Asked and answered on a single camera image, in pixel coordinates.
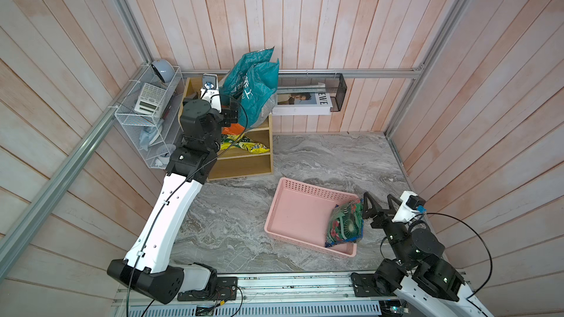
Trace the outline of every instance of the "metal rail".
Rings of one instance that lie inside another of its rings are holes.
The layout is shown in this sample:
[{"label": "metal rail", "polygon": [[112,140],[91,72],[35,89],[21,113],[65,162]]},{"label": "metal rail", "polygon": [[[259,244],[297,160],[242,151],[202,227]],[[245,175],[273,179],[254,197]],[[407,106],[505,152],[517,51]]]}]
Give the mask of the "metal rail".
[{"label": "metal rail", "polygon": [[[182,70],[183,77],[201,76],[203,74],[225,75],[229,69],[216,70]],[[412,68],[359,68],[359,69],[338,69],[338,68],[313,68],[313,69],[280,69],[278,72],[283,75],[305,75],[309,74],[343,74],[345,79],[416,79],[421,74],[420,70]]]},{"label": "metal rail", "polygon": [[133,42],[137,46],[137,49],[139,50],[139,53],[141,54],[143,60],[145,60],[146,63],[153,61],[151,51],[149,50],[145,39],[143,39],[141,29],[139,28],[137,21],[133,17],[133,13],[131,12],[129,5],[127,4],[127,0],[113,0],[113,2],[116,4],[117,9],[120,11],[123,21],[127,29],[129,30],[129,33],[131,33]]},{"label": "metal rail", "polygon": [[[218,274],[218,278],[223,276],[236,276],[238,278],[237,285],[241,288],[244,295],[243,307],[257,308],[263,306],[278,307],[282,304],[288,307],[299,307],[307,304],[323,305],[343,304],[348,306],[358,306],[365,303],[376,303],[381,300],[398,299],[397,296],[379,296],[379,297],[356,297],[353,283],[350,275],[353,271],[337,271],[337,272],[272,272],[272,273],[238,273],[238,274]],[[356,271],[357,273],[374,273],[374,271]],[[113,301],[113,315],[122,316],[125,312],[126,288],[120,288],[117,291]],[[135,316],[140,316],[142,311],[151,302],[149,297],[134,293],[129,299],[129,311]],[[234,301],[226,301],[225,308],[237,307],[241,302],[239,296]],[[151,310],[160,311],[160,315],[182,315],[180,311],[184,311],[184,315],[190,315],[186,311],[194,311],[196,306],[206,304],[202,301],[172,301],[168,305],[162,305],[155,301],[151,305]],[[352,316],[354,313],[342,313],[341,315]]]}]

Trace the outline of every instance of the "magazine cover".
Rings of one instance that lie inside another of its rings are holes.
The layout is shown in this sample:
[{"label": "magazine cover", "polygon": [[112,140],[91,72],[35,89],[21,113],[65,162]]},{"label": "magazine cover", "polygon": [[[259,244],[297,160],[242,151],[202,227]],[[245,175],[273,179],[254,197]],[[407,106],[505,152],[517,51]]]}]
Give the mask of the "magazine cover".
[{"label": "magazine cover", "polygon": [[328,93],[280,93],[283,90],[278,89],[278,105],[272,110],[272,115],[330,115],[333,104]]}]

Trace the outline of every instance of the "black mesh holder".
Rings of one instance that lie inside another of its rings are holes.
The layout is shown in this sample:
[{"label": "black mesh holder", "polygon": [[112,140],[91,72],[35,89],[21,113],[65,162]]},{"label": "black mesh holder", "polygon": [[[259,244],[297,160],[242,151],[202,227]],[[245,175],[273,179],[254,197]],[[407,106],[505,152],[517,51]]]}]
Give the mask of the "black mesh holder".
[{"label": "black mesh holder", "polygon": [[[319,83],[325,87],[312,87]],[[341,111],[347,93],[342,74],[279,74],[278,87],[284,87],[283,93],[327,93],[333,104],[331,111]]]}]

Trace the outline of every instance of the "green snack bag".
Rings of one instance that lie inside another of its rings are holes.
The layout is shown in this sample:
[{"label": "green snack bag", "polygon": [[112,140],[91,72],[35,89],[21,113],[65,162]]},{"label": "green snack bag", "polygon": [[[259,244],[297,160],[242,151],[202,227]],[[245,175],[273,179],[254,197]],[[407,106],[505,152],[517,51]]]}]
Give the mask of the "green snack bag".
[{"label": "green snack bag", "polygon": [[362,199],[352,200],[333,209],[329,217],[325,247],[356,243],[362,239],[362,209]]}]

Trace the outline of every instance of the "marble floor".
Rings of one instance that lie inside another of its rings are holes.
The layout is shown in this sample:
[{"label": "marble floor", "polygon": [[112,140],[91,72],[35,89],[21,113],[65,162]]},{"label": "marble floor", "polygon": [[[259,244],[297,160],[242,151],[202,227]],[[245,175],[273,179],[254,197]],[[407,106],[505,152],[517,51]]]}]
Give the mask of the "marble floor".
[{"label": "marble floor", "polygon": [[[268,176],[206,183],[174,243],[175,264],[201,262],[222,273],[375,270],[383,230],[365,222],[356,256],[336,258],[269,238],[264,222],[281,177],[385,201],[407,183],[382,134],[275,136]],[[389,245],[382,248],[393,258]]]}]

